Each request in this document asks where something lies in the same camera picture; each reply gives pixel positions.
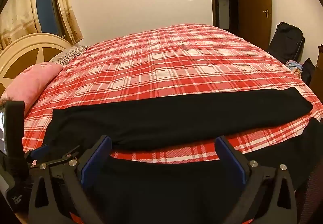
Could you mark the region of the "beige curtain panel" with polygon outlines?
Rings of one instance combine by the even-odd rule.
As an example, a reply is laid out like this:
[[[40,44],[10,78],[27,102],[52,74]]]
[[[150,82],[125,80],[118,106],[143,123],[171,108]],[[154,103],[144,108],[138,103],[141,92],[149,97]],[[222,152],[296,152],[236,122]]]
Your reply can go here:
[[[74,11],[69,0],[57,0],[60,18],[67,40],[75,45],[83,39]]]
[[[1,50],[32,33],[40,33],[36,0],[8,0],[1,12]]]

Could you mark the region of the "beige curtain right panel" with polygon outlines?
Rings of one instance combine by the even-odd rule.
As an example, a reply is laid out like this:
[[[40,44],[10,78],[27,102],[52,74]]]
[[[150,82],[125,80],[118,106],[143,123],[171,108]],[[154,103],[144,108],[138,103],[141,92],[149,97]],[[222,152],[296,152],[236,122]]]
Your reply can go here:
[[[83,39],[74,11],[69,0],[57,0],[60,18],[67,40],[75,45]]]

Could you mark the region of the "beige curtain left panel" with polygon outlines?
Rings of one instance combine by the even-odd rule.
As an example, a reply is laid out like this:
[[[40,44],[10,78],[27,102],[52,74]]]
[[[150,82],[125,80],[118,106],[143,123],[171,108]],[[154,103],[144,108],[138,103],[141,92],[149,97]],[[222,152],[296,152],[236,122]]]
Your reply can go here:
[[[32,33],[40,33],[36,0],[8,0],[1,12],[1,50]]]

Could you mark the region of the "colourful clothes pile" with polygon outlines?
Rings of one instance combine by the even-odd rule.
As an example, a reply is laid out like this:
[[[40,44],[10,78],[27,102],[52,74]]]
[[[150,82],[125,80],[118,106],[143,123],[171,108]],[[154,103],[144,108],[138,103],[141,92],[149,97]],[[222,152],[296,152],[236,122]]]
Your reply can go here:
[[[302,77],[303,66],[296,61],[289,60],[285,64],[290,71],[292,71],[297,77]]]

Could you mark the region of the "brown wooden door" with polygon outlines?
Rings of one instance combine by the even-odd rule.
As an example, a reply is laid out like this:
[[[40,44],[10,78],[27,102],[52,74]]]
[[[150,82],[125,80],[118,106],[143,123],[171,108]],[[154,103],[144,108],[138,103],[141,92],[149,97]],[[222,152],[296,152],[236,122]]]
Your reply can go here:
[[[269,18],[262,12],[267,9]],[[266,51],[272,28],[272,0],[238,0],[238,14],[239,36]]]

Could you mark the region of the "black pants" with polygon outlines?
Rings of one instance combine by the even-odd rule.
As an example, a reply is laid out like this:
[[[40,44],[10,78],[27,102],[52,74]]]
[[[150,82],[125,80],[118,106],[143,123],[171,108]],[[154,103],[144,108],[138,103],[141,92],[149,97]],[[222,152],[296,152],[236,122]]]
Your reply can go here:
[[[101,136],[121,151],[152,151],[277,127],[313,109],[297,89],[201,93],[55,109],[44,144],[60,156]]]

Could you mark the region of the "red plaid bed sheet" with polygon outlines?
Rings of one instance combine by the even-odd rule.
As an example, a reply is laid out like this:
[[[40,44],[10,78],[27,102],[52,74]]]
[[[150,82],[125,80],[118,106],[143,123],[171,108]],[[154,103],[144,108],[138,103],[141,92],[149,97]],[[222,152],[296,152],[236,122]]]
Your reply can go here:
[[[66,64],[29,110],[24,151],[41,146],[54,109],[181,94],[294,87],[313,104],[310,114],[280,127],[231,135],[247,153],[302,133],[322,118],[322,103],[286,66],[264,50],[205,24],[130,34],[90,46]]]

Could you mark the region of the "window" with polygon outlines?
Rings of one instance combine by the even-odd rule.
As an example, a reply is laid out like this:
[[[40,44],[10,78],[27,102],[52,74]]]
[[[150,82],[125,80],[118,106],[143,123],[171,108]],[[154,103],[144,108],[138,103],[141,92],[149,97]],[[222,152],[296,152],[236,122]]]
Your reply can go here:
[[[65,34],[57,0],[36,0],[36,7],[42,32],[63,37]]]

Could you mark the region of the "grey striped pillow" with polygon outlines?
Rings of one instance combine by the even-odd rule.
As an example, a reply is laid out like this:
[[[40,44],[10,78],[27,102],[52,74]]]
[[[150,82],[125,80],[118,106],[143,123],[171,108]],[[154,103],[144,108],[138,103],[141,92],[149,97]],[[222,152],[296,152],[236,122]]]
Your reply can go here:
[[[63,50],[61,53],[53,57],[49,62],[64,66],[83,53],[87,48],[88,46],[86,45],[75,45],[67,50]]]

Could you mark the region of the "black bag on chair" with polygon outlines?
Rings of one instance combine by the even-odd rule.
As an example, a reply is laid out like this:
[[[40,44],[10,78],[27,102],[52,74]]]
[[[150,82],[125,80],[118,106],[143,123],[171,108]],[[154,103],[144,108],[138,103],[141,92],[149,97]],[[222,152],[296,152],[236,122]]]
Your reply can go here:
[[[268,53],[282,64],[287,61],[298,62],[304,48],[303,32],[293,25],[280,22],[268,47]]]

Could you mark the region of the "pink rolled blanket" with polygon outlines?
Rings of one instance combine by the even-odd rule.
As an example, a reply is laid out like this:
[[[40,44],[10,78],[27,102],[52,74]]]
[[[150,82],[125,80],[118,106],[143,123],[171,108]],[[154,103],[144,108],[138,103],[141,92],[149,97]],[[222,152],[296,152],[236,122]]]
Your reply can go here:
[[[24,101],[24,116],[31,109],[47,85],[62,71],[61,64],[44,62],[28,67],[5,89],[1,103],[13,100]]]

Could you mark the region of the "cream round headboard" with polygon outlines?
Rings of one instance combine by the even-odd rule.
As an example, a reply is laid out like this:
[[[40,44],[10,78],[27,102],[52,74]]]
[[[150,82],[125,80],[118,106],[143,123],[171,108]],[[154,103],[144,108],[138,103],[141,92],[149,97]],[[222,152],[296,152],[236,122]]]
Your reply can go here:
[[[67,40],[50,33],[33,33],[14,41],[1,52],[1,93],[28,67],[48,62],[71,47]]]

